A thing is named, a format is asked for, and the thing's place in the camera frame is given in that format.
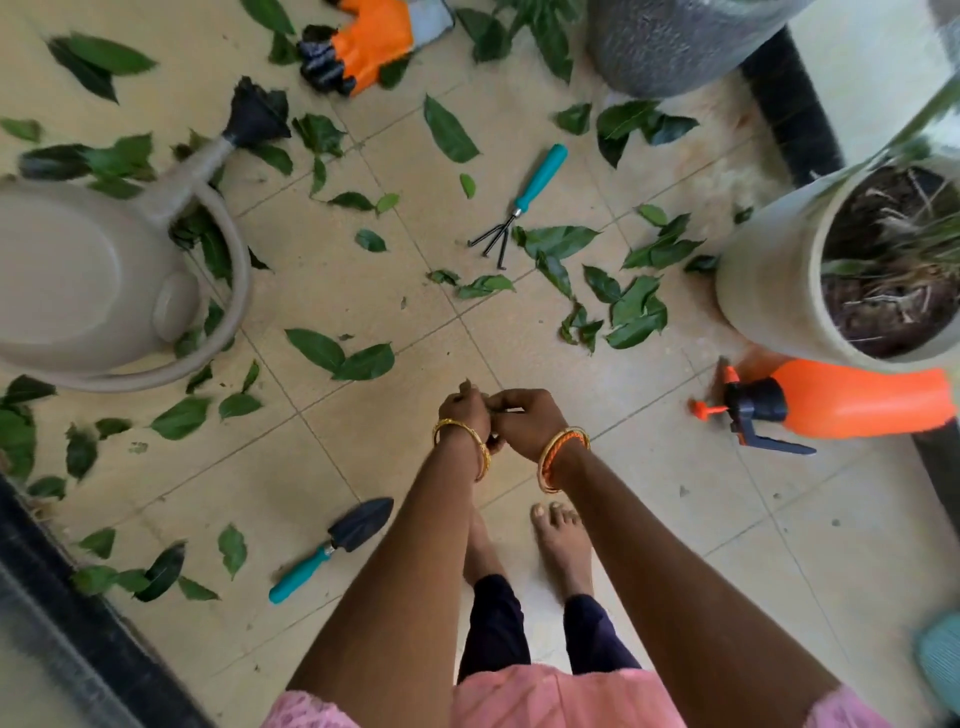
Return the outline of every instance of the orange glove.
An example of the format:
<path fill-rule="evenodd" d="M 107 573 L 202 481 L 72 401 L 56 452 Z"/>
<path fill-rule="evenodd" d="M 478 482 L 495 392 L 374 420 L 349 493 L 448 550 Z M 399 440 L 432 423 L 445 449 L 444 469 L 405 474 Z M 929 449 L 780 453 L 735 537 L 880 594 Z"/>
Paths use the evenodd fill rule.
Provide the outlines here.
<path fill-rule="evenodd" d="M 453 27 L 443 0 L 342 0 L 357 16 L 344 30 L 308 25 L 298 43 L 300 74 L 322 93 L 352 96 L 376 82 L 380 66 L 395 61 Z"/>

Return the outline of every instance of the soil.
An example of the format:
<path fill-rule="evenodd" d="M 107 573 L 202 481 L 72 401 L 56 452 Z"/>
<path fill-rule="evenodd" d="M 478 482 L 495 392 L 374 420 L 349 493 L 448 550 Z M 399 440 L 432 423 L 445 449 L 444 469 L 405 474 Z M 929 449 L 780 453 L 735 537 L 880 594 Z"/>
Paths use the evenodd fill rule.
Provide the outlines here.
<path fill-rule="evenodd" d="M 926 205 L 917 185 L 927 199 L 933 198 L 938 216 L 960 209 L 960 193 L 953 185 L 937 193 L 943 183 L 943 178 L 919 167 L 877 170 L 837 213 L 824 260 L 877 259 L 885 250 L 878 221 L 889 213 L 883 210 L 917 215 Z M 892 267 L 889 272 L 899 273 Z M 927 272 L 911 282 L 824 276 L 824 302 L 833 324 L 853 346 L 877 359 L 917 349 L 940 333 L 960 308 L 960 277 L 941 268 Z"/>

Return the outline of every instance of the white plant pot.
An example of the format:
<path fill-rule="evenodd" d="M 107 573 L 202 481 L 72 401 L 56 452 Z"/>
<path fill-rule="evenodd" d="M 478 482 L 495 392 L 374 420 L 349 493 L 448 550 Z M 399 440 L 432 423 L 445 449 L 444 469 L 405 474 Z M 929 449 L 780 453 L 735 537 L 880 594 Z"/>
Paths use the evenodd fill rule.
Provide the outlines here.
<path fill-rule="evenodd" d="M 960 180 L 954 160 L 932 158 L 924 167 Z M 837 212 L 870 175 L 860 170 L 828 192 L 845 172 L 794 190 L 731 235 L 716 274 L 721 310 L 748 339 L 798 358 L 886 374 L 955 364 L 960 358 L 960 317 L 914 351 L 888 359 L 861 352 L 833 325 L 821 293 L 824 244 Z"/>

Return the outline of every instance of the trowel blade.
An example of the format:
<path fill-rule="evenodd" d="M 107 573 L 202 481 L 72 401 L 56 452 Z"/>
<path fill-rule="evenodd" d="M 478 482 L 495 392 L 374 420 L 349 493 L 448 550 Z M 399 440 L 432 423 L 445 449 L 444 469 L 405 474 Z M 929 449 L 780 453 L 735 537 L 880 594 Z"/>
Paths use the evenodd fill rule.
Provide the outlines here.
<path fill-rule="evenodd" d="M 394 511 L 391 497 L 365 500 L 329 528 L 330 539 L 337 548 L 353 551 L 379 531 Z"/>

